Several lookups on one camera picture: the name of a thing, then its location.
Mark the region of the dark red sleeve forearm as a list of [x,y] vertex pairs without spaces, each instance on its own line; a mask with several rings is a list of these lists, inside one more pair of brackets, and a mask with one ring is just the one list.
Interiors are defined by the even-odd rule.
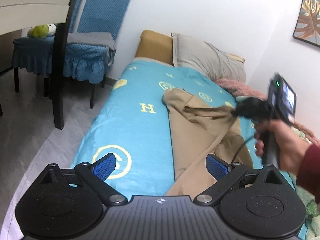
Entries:
[[296,184],[315,197],[315,202],[319,205],[319,177],[320,177],[319,147],[312,144],[306,151],[300,166]]

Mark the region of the person's right hand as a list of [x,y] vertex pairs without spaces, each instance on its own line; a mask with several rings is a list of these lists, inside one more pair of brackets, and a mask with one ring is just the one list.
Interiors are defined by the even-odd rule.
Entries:
[[265,131],[273,132],[279,146],[279,167],[285,172],[298,175],[304,155],[311,146],[308,142],[302,140],[286,123],[281,120],[263,121],[255,125],[255,145],[256,155],[263,156],[264,143],[260,140],[260,135]]

